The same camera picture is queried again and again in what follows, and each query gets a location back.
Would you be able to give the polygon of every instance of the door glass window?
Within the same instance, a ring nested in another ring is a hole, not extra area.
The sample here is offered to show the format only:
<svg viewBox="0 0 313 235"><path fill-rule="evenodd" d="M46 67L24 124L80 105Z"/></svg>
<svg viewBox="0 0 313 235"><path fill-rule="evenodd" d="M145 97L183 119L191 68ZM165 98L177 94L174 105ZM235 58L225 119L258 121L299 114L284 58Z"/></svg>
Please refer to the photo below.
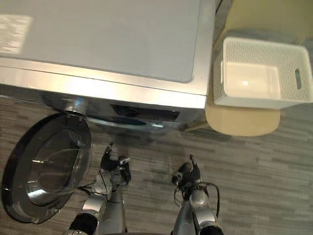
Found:
<svg viewBox="0 0 313 235"><path fill-rule="evenodd" d="M76 132L65 129L52 136L32 160L26 186L30 200L41 206L74 190L86 171L86 154Z"/></svg>

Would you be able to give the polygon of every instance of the laundry basket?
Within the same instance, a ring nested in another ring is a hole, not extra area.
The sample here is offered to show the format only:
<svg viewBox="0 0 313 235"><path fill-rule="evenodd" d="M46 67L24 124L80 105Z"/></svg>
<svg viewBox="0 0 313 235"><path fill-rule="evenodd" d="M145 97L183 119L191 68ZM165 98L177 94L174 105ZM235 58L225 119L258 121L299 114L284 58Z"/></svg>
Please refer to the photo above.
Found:
<svg viewBox="0 0 313 235"><path fill-rule="evenodd" d="M313 102L313 79L302 46L227 37L213 68L214 103L281 109Z"/></svg>

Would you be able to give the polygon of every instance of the metal robotic arm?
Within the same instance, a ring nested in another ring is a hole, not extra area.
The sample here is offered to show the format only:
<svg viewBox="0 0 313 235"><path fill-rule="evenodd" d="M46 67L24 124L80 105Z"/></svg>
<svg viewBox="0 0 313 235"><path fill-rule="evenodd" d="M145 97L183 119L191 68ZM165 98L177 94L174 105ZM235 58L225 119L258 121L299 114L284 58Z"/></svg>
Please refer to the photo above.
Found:
<svg viewBox="0 0 313 235"><path fill-rule="evenodd" d="M131 179L128 165L130 159L120 156L118 160L111 160L111 146L112 144L107 147L103 155L99 174L93 184L89 185L91 191L80 187L88 192L89 197L63 235L127 232L121 186L128 184ZM224 235L217 222L218 214L215 215L209 205L208 192L203 186L193 156L191 160L193 169L177 174L176 184L184 201L171 235Z"/></svg>
<svg viewBox="0 0 313 235"><path fill-rule="evenodd" d="M217 221L219 212L219 190L217 214L212 211L209 204L209 194L206 190L208 183L201 181L201 174L192 155L192 170L179 172L177 177L178 189L183 196L172 235L224 235Z"/></svg>

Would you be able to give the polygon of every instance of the gray vinyl floor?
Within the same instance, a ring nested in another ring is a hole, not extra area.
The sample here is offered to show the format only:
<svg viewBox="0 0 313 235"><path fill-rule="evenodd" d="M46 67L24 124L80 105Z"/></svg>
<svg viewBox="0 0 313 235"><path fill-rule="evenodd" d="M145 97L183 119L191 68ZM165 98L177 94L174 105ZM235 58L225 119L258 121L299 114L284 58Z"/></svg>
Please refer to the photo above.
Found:
<svg viewBox="0 0 313 235"><path fill-rule="evenodd" d="M47 107L0 99L0 171L12 149L37 121L54 113ZM179 208L171 173L192 153L202 179L220 187L220 224L226 235L313 234L313 105L285 109L277 131L231 137L211 129L149 134L91 125L93 161L99 167L105 147L131 157L133 179L124 190L129 232L169 234ZM216 196L212 190L212 205ZM0 233L61 234L85 199L76 191L49 221L20 224L0 209Z"/></svg>

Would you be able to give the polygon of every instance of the open washer door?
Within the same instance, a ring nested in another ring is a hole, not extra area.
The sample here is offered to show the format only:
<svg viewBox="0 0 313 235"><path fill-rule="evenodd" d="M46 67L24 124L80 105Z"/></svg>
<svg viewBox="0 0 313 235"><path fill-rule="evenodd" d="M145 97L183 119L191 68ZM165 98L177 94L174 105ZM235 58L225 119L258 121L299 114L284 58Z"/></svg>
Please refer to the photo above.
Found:
<svg viewBox="0 0 313 235"><path fill-rule="evenodd" d="M20 139L4 170L1 194L10 217L42 223L68 201L90 165L91 136L80 116L54 114Z"/></svg>

